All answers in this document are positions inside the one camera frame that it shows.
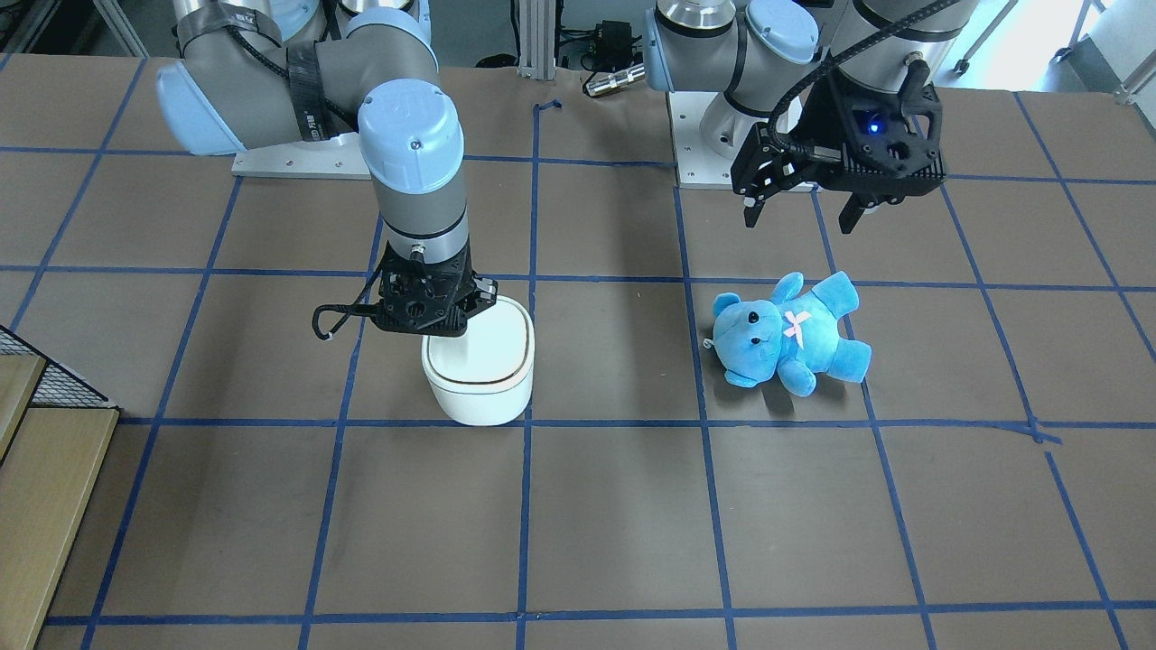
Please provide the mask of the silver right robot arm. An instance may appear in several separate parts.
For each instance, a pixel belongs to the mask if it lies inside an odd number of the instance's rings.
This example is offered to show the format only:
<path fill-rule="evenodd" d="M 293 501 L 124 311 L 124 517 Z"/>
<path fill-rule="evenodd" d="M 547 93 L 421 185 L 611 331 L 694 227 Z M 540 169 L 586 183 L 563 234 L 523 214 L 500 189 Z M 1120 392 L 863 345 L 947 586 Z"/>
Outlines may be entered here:
<path fill-rule="evenodd" d="M 338 40 L 286 42 L 267 1 L 178 1 L 181 57 L 157 75 L 185 152 L 228 155 L 354 132 L 387 246 L 379 300 L 335 304 L 377 328 L 462 337 L 495 305 L 470 266 L 465 135 L 414 3 L 373 5 Z"/>

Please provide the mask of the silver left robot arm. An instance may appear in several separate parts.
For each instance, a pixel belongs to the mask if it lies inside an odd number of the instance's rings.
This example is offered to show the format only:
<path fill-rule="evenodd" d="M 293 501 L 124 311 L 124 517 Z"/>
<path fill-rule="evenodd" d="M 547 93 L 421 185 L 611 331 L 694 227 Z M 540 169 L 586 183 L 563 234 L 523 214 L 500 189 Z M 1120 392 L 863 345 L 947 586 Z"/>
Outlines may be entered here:
<path fill-rule="evenodd" d="M 769 198 L 814 182 L 867 210 L 941 189 L 943 108 L 932 77 L 975 1 L 657 1 L 649 86 L 714 93 L 707 135 L 756 226 Z"/>

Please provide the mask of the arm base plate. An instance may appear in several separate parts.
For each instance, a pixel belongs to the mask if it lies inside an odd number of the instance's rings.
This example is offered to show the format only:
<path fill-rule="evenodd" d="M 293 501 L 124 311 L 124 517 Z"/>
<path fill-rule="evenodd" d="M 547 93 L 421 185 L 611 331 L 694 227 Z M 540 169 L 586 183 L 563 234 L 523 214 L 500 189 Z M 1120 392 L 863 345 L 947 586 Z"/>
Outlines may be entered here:
<path fill-rule="evenodd" d="M 755 116 L 740 115 L 717 93 L 669 93 L 667 103 L 681 189 L 732 189 L 732 164 Z"/>
<path fill-rule="evenodd" d="M 354 132 L 318 143 L 268 145 L 236 153 L 231 171 L 237 177 L 276 180 L 370 180 L 360 135 Z"/>

